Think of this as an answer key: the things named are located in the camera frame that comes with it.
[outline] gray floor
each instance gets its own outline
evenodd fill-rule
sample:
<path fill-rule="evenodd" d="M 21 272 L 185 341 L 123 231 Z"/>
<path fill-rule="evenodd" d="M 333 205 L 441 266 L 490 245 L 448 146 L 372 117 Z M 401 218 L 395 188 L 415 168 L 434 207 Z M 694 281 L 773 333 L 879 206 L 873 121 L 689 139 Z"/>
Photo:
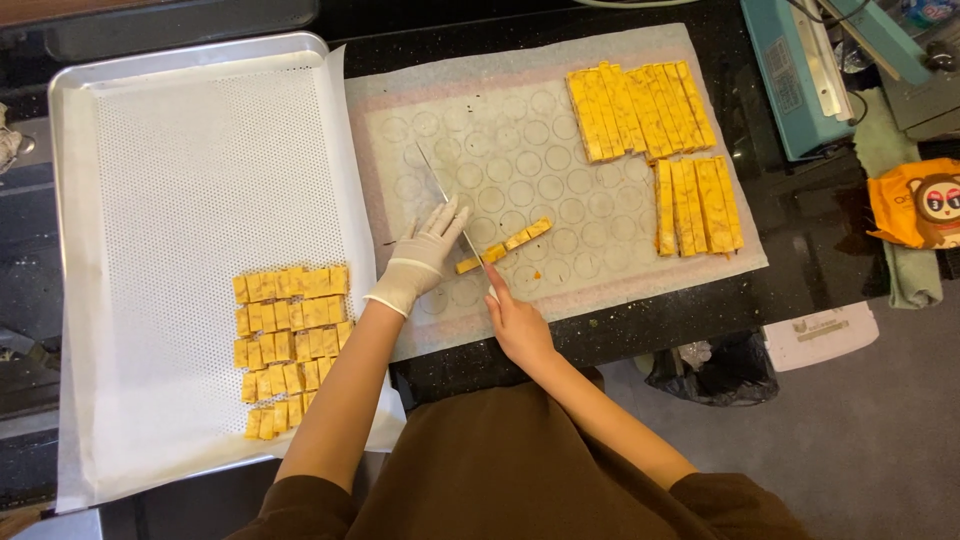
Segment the gray floor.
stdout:
<path fill-rule="evenodd" d="M 817 538 L 960 539 L 960 282 L 921 311 L 870 302 L 870 346 L 782 373 L 770 403 L 713 408 L 601 366 L 607 393 L 705 472 L 742 472 Z"/>

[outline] bare hand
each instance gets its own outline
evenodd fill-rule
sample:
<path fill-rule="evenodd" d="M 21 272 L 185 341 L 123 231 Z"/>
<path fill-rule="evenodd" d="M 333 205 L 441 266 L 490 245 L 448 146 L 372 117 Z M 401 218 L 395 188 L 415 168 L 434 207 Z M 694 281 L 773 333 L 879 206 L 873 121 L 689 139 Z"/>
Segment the bare hand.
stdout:
<path fill-rule="evenodd" d="M 557 357 L 550 328 L 537 309 L 510 295 L 510 289 L 493 265 L 484 263 L 497 299 L 487 295 L 484 302 L 493 320 L 496 340 L 507 357 L 523 371 Z"/>

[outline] green cloth towel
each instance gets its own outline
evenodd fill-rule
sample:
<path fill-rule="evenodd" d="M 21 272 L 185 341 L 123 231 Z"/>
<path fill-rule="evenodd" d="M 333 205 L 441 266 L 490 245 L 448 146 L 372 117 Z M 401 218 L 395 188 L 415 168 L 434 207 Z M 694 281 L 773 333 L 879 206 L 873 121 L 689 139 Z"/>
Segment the green cloth towel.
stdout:
<path fill-rule="evenodd" d="M 897 129 L 894 116 L 879 88 L 860 92 L 870 111 L 856 127 L 853 144 L 860 164 L 870 178 L 879 178 L 887 171 L 920 161 L 917 143 Z M 854 114 L 863 114 L 857 100 L 852 100 Z M 936 306 L 944 299 L 940 284 L 940 268 L 933 250 L 915 250 L 883 241 L 883 252 L 890 267 L 890 306 L 920 309 Z"/>
<path fill-rule="evenodd" d="M 920 309 L 944 299 L 940 268 L 933 250 L 915 250 L 883 241 L 890 267 L 890 307 Z"/>

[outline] gloved hand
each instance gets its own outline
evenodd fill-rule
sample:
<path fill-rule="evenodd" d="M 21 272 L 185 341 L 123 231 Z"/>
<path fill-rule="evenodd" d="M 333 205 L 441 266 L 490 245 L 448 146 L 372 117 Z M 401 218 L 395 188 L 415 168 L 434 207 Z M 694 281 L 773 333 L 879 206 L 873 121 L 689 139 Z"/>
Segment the gloved hand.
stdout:
<path fill-rule="evenodd" d="M 449 203 L 437 206 L 419 233 L 414 234 L 417 218 L 410 222 L 396 243 L 387 270 L 364 298 L 392 307 L 404 317 L 410 314 L 417 298 L 440 283 L 444 259 L 467 224 L 468 208 L 453 215 L 457 203 L 454 195 Z"/>

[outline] black trash bag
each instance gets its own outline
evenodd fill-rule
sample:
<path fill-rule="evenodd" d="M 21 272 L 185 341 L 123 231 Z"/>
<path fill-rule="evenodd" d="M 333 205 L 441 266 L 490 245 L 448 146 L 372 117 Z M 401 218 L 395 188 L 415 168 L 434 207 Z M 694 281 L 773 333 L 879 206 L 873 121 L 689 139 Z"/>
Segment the black trash bag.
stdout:
<path fill-rule="evenodd" d="M 656 353 L 646 383 L 682 400 L 710 406 L 758 405 L 777 397 L 780 385 L 758 332 L 737 332 L 708 342 L 711 357 L 699 371 L 683 361 L 676 349 Z"/>

